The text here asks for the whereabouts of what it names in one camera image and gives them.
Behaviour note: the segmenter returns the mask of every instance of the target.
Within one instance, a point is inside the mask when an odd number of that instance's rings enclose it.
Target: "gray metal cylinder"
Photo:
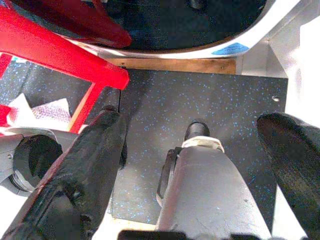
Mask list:
[[[244,179],[220,150],[184,148],[176,161],[157,223],[161,231],[182,231],[189,238],[209,234],[271,237]]]

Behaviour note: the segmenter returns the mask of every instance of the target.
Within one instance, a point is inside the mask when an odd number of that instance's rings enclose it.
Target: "gray machine part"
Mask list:
[[[245,181],[220,150],[191,146],[181,150],[157,222],[160,231],[184,232],[195,239],[208,234],[271,234]]]
[[[13,159],[15,150],[20,142],[25,137],[45,135],[60,144],[62,151],[65,152],[78,136],[78,134],[71,132],[33,127],[11,127],[8,128],[6,132],[15,135],[0,137],[0,186],[23,197],[29,196],[30,192],[18,189],[9,179],[9,177],[14,174]]]

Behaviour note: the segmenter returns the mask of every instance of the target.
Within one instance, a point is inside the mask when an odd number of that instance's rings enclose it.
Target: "screw hole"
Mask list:
[[[280,102],[280,98],[278,96],[272,96],[272,100],[275,102]]]

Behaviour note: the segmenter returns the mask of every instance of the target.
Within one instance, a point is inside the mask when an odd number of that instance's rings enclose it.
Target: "wooden board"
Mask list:
[[[108,62],[127,69],[161,70],[192,73],[236,74],[235,59],[158,59],[107,58]]]

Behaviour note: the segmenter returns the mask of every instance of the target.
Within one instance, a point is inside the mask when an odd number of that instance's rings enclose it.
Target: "crumpled paper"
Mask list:
[[[66,98],[31,108],[23,93],[9,105],[7,123],[12,127],[45,128],[68,131],[69,104]]]

